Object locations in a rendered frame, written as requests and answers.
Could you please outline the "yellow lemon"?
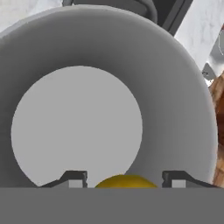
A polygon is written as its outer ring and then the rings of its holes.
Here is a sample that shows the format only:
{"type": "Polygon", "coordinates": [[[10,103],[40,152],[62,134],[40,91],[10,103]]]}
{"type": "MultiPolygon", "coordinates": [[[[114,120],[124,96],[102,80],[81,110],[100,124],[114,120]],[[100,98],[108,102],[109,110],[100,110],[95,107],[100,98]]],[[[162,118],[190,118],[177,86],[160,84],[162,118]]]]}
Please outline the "yellow lemon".
{"type": "Polygon", "coordinates": [[[115,175],[104,179],[96,188],[157,188],[148,179],[138,175],[115,175]]]}

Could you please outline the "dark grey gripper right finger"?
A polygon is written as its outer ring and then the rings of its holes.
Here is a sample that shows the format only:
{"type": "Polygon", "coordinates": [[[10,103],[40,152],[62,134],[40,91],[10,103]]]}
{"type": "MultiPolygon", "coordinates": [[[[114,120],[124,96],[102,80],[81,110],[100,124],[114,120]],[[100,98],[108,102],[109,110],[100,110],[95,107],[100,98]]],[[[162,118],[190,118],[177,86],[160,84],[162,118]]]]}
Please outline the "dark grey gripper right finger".
{"type": "Polygon", "coordinates": [[[193,178],[186,171],[163,171],[163,188],[216,188],[216,185],[193,178]]]}

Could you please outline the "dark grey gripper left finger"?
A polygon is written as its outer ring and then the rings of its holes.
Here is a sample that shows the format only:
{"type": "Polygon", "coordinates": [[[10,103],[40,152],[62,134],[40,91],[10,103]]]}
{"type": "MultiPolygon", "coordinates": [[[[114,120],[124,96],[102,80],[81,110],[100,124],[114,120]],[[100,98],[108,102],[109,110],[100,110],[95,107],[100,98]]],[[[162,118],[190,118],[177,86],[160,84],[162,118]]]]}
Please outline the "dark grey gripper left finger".
{"type": "Polygon", "coordinates": [[[87,188],[87,171],[65,171],[59,179],[42,185],[42,188],[87,188]]]}

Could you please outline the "grey pot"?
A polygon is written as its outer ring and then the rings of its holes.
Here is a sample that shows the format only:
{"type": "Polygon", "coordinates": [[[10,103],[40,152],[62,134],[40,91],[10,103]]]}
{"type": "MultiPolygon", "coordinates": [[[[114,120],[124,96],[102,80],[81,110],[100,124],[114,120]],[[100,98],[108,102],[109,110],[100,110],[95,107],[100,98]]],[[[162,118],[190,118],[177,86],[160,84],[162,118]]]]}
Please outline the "grey pot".
{"type": "Polygon", "coordinates": [[[40,12],[0,33],[0,187],[34,185],[11,145],[19,101],[45,75],[73,66],[113,74],[135,96],[143,134],[129,173],[156,185],[172,170],[212,182],[218,149],[214,105],[186,49],[133,12],[77,5],[40,12]]]}

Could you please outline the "brown wooden cutting board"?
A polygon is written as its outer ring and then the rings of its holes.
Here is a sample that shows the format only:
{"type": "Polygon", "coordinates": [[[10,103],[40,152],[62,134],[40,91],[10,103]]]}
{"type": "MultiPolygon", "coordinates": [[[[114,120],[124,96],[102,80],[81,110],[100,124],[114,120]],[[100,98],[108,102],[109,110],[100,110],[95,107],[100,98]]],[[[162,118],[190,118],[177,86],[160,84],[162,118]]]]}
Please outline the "brown wooden cutting board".
{"type": "Polygon", "coordinates": [[[209,87],[213,98],[218,129],[218,150],[213,184],[224,188],[224,70],[209,87]]]}

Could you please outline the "silver metal utensil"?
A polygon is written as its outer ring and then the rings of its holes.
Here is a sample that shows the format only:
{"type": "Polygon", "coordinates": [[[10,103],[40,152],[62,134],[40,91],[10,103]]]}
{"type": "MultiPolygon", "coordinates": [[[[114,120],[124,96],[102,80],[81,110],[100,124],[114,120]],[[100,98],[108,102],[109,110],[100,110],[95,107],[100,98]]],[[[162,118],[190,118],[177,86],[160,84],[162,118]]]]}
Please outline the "silver metal utensil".
{"type": "Polygon", "coordinates": [[[221,76],[224,71],[224,29],[220,30],[212,51],[210,52],[202,74],[207,81],[214,80],[221,76]]]}

